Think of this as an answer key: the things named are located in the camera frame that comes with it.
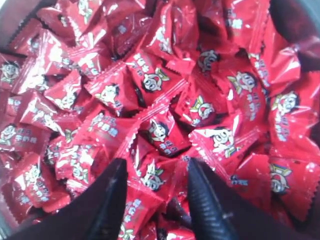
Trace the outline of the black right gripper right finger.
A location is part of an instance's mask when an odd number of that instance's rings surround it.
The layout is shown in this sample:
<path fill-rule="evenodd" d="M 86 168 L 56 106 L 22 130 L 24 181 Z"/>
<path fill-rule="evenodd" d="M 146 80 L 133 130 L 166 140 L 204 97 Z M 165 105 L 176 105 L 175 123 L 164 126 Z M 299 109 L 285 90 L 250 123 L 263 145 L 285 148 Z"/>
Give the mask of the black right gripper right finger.
<path fill-rule="evenodd" d="M 205 162 L 188 162 L 187 199 L 197 240 L 311 240 L 231 189 Z"/>

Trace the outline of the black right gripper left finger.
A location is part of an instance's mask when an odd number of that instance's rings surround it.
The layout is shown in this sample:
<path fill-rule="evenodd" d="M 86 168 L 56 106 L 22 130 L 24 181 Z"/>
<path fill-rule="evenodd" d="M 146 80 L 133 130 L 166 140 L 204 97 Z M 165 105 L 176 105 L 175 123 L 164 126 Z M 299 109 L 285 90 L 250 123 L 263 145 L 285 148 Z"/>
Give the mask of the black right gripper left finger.
<path fill-rule="evenodd" d="M 126 208 L 127 162 L 115 158 L 80 196 L 10 240 L 116 240 Z"/>

